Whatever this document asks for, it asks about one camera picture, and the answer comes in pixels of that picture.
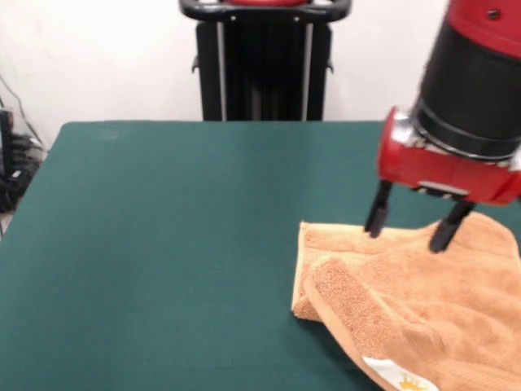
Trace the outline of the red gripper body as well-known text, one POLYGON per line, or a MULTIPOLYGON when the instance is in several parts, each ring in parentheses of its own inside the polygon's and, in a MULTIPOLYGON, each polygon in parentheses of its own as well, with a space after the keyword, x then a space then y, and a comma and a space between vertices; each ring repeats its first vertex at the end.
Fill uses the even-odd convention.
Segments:
POLYGON ((520 198, 520 154, 487 162, 459 156, 427 140, 409 113, 394 107, 379 140, 379 177, 446 200, 507 205, 520 198))

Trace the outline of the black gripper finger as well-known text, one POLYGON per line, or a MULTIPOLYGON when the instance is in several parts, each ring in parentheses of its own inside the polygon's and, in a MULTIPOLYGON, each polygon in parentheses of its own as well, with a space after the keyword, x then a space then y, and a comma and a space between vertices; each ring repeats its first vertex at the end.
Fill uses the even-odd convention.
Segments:
POLYGON ((364 232, 371 238, 377 238, 387 219, 388 200, 392 191, 393 183, 387 180, 380 180, 379 185, 370 207, 369 215, 364 225, 364 232))
POLYGON ((433 253, 444 252, 465 218, 474 208, 475 204, 472 202, 464 200, 458 201, 450 210, 449 215, 437 226, 429 243, 430 251, 433 253))

